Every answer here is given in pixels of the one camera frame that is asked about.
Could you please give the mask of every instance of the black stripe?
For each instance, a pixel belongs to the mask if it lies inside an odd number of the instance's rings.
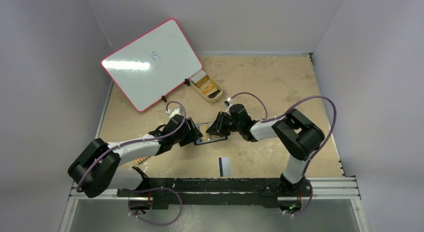
[[[219,163],[219,175],[222,177],[224,176],[224,173],[223,173],[223,161],[221,157],[218,158],[218,163]]]

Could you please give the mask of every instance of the gray wall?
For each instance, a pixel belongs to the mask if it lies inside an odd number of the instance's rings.
[[[58,231],[110,52],[87,0],[0,0],[0,231]]]
[[[424,231],[423,15],[424,0],[344,0],[315,51],[374,231]]]
[[[174,17],[198,53],[308,53],[343,0],[89,0],[114,48]]]

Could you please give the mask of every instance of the pink border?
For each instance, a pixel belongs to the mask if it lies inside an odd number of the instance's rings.
[[[175,23],[176,23],[176,25],[178,26],[178,28],[181,30],[181,33],[182,33],[182,35],[184,36],[184,38],[186,39],[186,41],[188,42],[188,44],[189,44],[189,46],[191,47],[191,49],[193,50],[193,52],[194,52],[194,54],[196,55],[196,57],[197,57],[197,59],[199,60],[199,62],[200,62],[200,65],[201,65],[201,68],[200,69],[202,69],[203,68],[203,64],[202,64],[202,62],[200,61],[200,59],[199,59],[199,56],[196,54],[196,52],[195,52],[195,50],[193,49],[193,46],[192,46],[192,44],[189,42],[189,40],[187,40],[187,37],[186,37],[186,35],[184,34],[184,32],[183,32],[183,30],[181,29],[181,27],[180,27],[180,25],[178,24],[178,22],[177,22],[177,20],[175,20],[174,18],[170,18],[170,19],[168,19],[168,20],[166,20],[166,21],[164,21],[164,22],[162,22],[161,24],[159,24],[158,26],[156,26],[156,27],[154,27],[154,28],[152,28],[151,30],[149,30],[148,32],[146,32],[145,34],[143,34],[143,35],[141,35],[141,36],[139,36],[139,37],[137,37],[136,39],[134,39],[134,40],[132,40],[131,42],[129,42],[128,44],[126,44],[125,46],[122,46],[121,48],[119,48],[118,50],[116,50],[115,52],[113,52],[113,53],[111,53],[110,55],[108,55],[108,56],[106,56],[106,57],[104,57],[101,61],[103,62],[106,58],[108,58],[108,57],[110,57],[110,56],[112,56],[113,54],[115,54],[115,53],[117,53],[118,51],[120,51],[122,48],[124,48],[124,47],[126,47],[126,46],[128,46],[128,45],[130,45],[131,43],[133,43],[134,41],[136,41],[136,40],[138,40],[139,38],[141,38],[141,37],[143,37],[144,35],[146,35],[146,34],[148,34],[149,32],[151,32],[151,31],[153,31],[153,30],[155,30],[156,28],[158,28],[158,27],[160,27],[160,26],[162,26],[163,24],[165,24],[165,23],[167,23],[168,21],[171,21],[171,20],[173,20],[173,21],[175,21]],[[144,112],[144,111],[146,111],[147,109],[149,109],[151,106],[153,106],[155,103],[157,103],[158,101],[160,101],[162,98],[159,98],[158,100],[156,100],[154,103],[152,103],[151,105],[149,105],[148,107],[146,107],[144,110],[138,110],[137,108],[136,108],[136,106],[134,106],[134,104],[133,104],[133,102],[128,98],[128,96],[125,94],[125,92],[122,90],[122,88],[119,86],[119,84],[114,80],[114,78],[111,76],[111,74],[108,72],[108,70],[106,70],[106,68],[103,66],[103,64],[101,63],[101,66],[104,68],[104,70],[109,74],[109,76],[112,78],[112,80],[114,81],[114,83],[120,88],[120,90],[124,93],[124,95],[127,97],[127,99],[129,100],[129,102],[132,104],[132,106],[138,111],[138,112]],[[172,89],[171,91],[169,91],[167,94],[165,94],[164,96],[167,96],[167,95],[169,95],[172,91],[174,91],[175,89],[177,89],[179,86],[181,86],[182,84],[184,83],[184,81],[182,81],[182,83],[180,83],[179,85],[177,85],[174,89]]]

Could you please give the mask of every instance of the wooden table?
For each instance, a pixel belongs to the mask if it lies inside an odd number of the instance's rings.
[[[308,57],[274,56],[202,56],[203,69],[223,86],[224,95],[216,103],[207,103],[188,86],[182,85],[167,96],[181,102],[196,124],[215,120],[224,111],[224,101],[242,91],[257,95],[268,108],[269,116],[278,116],[300,99],[319,94],[314,70]],[[241,95],[234,103],[243,104],[253,119],[264,116],[254,98]],[[158,102],[146,112],[137,112],[117,86],[114,86],[104,114],[100,137],[107,142],[140,137],[168,122],[165,103]],[[298,107],[324,133],[329,123],[323,103],[310,100]],[[229,157],[232,177],[279,177],[289,154],[279,139],[246,142],[238,133],[226,141],[179,147],[151,157],[139,165],[150,177],[219,177],[218,157]],[[339,160],[332,140],[314,158],[308,177],[341,177]]]

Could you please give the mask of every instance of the glass panel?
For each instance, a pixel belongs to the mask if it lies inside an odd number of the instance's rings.
[[[186,205],[172,225],[151,226],[128,216],[125,200],[80,200],[72,232],[358,232],[350,200],[314,200],[298,217],[283,216],[279,209],[261,206]],[[143,218],[159,223],[171,221],[178,206],[152,210]]]

